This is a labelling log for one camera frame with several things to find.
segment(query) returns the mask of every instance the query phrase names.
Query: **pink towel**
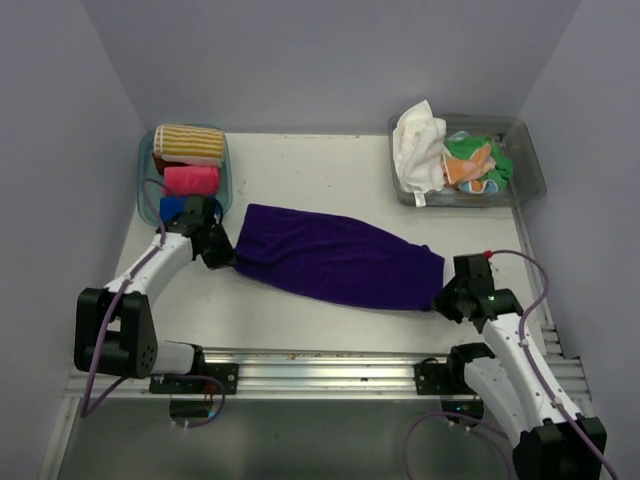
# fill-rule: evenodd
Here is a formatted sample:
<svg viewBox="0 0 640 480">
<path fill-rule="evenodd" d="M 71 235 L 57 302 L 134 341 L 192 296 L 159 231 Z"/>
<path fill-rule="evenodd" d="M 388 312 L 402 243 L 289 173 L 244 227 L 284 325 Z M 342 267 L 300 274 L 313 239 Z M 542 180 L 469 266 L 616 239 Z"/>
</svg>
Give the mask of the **pink towel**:
<svg viewBox="0 0 640 480">
<path fill-rule="evenodd" d="M 167 167 L 164 169 L 164 194 L 215 195 L 220 186 L 220 170 L 216 167 Z"/>
</svg>

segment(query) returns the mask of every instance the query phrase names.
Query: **clear plastic bin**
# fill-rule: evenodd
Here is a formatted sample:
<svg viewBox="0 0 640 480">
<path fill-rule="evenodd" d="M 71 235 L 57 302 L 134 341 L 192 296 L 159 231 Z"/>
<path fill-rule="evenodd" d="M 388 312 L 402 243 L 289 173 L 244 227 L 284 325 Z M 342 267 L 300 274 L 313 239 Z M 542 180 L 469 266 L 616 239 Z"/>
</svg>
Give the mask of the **clear plastic bin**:
<svg viewBox="0 0 640 480">
<path fill-rule="evenodd" d="M 204 127 L 220 130 L 213 125 L 206 125 L 201 123 L 189 124 L 192 127 Z M 151 130 L 140 141 L 140 148 L 138 149 L 138 214 L 140 218 L 149 225 L 154 227 L 159 226 L 158 221 L 153 216 L 151 209 L 144 201 L 142 195 L 142 181 L 145 178 L 153 178 L 160 182 L 163 181 L 162 175 L 156 170 L 156 166 L 153 162 L 151 154 L 153 153 L 153 137 L 155 130 Z M 157 185 L 147 184 L 147 192 L 153 206 L 160 210 L 160 199 L 163 197 L 162 189 Z M 231 188 L 231 157 L 229 155 L 229 145 L 227 145 L 227 139 L 224 140 L 224 161 L 220 166 L 220 187 L 216 194 L 216 199 L 222 205 L 222 210 L 226 213 L 231 207 L 233 201 L 233 189 Z"/>
<path fill-rule="evenodd" d="M 491 135 L 513 162 L 513 176 L 507 187 L 493 195 L 473 195 L 454 189 L 429 192 L 424 199 L 431 207 L 507 207 L 515 203 L 524 205 L 547 193 L 547 186 L 540 170 L 529 130 L 523 121 L 513 117 L 482 115 L 437 115 L 447 122 L 447 137 L 464 130 L 470 135 Z M 405 192 L 400 186 L 393 161 L 393 130 L 400 115 L 389 119 L 389 151 L 391 177 L 400 203 L 415 206 L 413 192 Z"/>
</svg>

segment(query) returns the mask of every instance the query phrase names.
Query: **purple cloth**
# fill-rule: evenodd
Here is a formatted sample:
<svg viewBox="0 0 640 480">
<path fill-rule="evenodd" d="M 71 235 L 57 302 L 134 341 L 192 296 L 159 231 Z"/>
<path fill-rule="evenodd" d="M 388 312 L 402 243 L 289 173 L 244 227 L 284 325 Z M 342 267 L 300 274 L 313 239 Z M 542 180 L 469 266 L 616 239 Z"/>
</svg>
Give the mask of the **purple cloth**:
<svg viewBox="0 0 640 480">
<path fill-rule="evenodd" d="M 288 292 L 354 307 L 429 310 L 444 258 L 353 218 L 249 205 L 236 270 Z"/>
</svg>

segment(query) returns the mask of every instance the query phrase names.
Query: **white table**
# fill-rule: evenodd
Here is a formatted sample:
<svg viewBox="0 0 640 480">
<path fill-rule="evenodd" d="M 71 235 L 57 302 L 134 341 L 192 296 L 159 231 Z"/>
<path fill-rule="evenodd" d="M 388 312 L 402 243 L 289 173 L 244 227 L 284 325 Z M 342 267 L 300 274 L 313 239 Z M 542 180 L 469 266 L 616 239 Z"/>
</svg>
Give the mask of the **white table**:
<svg viewBox="0 0 640 480">
<path fill-rule="evenodd" d="M 383 136 L 229 134 L 233 204 L 224 226 L 235 245 L 247 205 L 262 203 L 346 215 L 369 222 L 443 256 L 488 249 L 521 250 L 511 209 L 403 206 L 391 184 Z M 118 264 L 129 267 L 154 229 L 134 213 Z M 496 256 L 498 288 L 526 307 L 532 289 L 524 262 Z M 299 297 L 242 277 L 208 270 L 201 260 L 183 269 L 153 306 L 159 339 L 205 347 L 448 353 L 479 337 L 435 313 L 346 308 Z M 537 317 L 530 324 L 544 349 Z"/>
</svg>

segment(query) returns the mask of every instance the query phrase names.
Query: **yellow striped towel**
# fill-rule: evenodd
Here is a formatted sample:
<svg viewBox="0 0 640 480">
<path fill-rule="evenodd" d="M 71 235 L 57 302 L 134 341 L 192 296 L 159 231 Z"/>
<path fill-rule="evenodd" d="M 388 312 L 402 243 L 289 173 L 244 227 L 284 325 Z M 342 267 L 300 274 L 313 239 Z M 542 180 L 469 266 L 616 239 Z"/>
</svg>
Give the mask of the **yellow striped towel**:
<svg viewBox="0 0 640 480">
<path fill-rule="evenodd" d="M 166 162 L 219 167 L 224 158 L 224 132 L 188 125 L 160 125 L 153 139 L 153 153 Z"/>
</svg>

